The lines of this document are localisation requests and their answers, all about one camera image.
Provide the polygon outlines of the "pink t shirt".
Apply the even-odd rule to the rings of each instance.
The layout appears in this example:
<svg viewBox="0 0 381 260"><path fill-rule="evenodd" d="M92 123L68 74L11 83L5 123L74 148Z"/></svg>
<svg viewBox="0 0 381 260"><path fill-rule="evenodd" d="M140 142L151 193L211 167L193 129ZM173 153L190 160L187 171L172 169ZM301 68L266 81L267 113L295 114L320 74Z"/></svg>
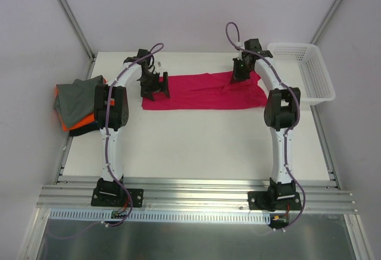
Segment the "pink t shirt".
<svg viewBox="0 0 381 260"><path fill-rule="evenodd" d="M231 72L170 76L170 97L155 93L153 101L142 100L142 108L149 111L239 110L266 105L267 95L258 85L259 75L251 73L248 80L237 83L231 83L231 78Z"/></svg>

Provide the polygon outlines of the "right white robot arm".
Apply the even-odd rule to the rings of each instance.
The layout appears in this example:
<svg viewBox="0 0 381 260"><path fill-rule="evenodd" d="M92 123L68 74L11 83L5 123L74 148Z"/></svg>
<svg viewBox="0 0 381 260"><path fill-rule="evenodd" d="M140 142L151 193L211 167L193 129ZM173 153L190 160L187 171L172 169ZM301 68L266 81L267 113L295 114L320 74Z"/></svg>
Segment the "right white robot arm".
<svg viewBox="0 0 381 260"><path fill-rule="evenodd" d="M268 91L264 122L273 142L273 169L266 201L271 208L280 209L296 195L296 181L291 173L291 144L293 130L300 119L301 92L280 78L271 52L262 50L258 39L247 40L244 47L240 42L232 45L238 56L233 59L231 82L243 82L255 72Z"/></svg>

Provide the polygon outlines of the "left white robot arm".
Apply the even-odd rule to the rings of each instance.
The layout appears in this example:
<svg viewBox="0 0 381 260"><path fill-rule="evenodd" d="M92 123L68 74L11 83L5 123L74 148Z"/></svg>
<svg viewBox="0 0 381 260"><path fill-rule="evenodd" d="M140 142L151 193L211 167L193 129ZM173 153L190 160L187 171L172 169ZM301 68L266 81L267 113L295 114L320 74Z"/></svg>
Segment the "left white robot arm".
<svg viewBox="0 0 381 260"><path fill-rule="evenodd" d="M127 88L131 83L139 82L141 98L153 101L155 93L170 97L168 73L155 71L154 55L163 47L163 43L158 43L150 50L139 49L136 56L123 61L122 69L114 80L95 87L93 113L104 146L102 173L96 190L111 205L121 204L127 195L122 184L124 165L119 141L129 120Z"/></svg>

